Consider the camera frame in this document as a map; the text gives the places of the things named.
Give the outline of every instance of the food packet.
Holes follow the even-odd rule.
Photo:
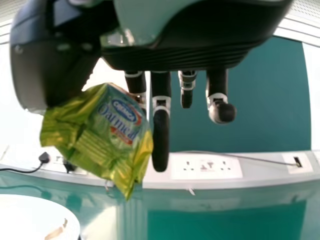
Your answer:
[[[124,92],[104,83],[49,108],[40,142],[55,146],[71,164],[113,181],[128,200],[145,176],[154,144],[142,109]]]

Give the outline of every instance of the reflective surface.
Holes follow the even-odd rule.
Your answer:
[[[318,181],[238,190],[142,190],[125,202],[114,188],[0,173],[0,194],[70,209],[84,240],[318,240]]]

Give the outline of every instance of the black cable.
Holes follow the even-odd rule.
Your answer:
[[[229,154],[229,153],[220,153],[220,152],[215,152],[215,151],[180,151],[180,153],[211,154],[211,155],[218,155],[218,156],[224,156],[224,157],[242,158],[242,159],[249,159],[249,160],[261,161],[261,162],[267,162],[267,163],[271,163],[271,164],[280,164],[280,165],[298,167],[297,163],[286,163],[286,162],[280,162],[280,161],[272,161],[272,160],[267,160],[267,159],[261,159],[261,158],[255,158],[255,157],[249,157],[249,156],[239,156],[239,155],[233,155],[233,154]]]
[[[41,164],[38,168],[36,168],[35,170],[31,170],[31,171],[21,171],[21,170],[17,170],[17,169],[13,169],[13,168],[0,168],[0,172],[1,171],[12,171],[12,172],[21,173],[21,174],[33,174],[36,171],[38,171],[42,167],[43,164],[44,163],[41,162]]]

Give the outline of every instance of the electrical outlet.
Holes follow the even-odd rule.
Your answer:
[[[213,154],[179,153],[170,157],[174,180],[218,180],[242,178],[238,158]]]
[[[303,152],[286,152],[282,154],[282,157],[285,163],[295,164],[287,166],[289,174],[312,173],[314,171],[307,155]]]

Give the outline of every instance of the teal wall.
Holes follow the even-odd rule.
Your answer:
[[[229,71],[229,102],[236,120],[216,125],[208,117],[206,75],[200,72],[191,109],[180,105],[172,74],[170,150],[276,152],[311,148],[310,99],[301,42],[273,37]]]

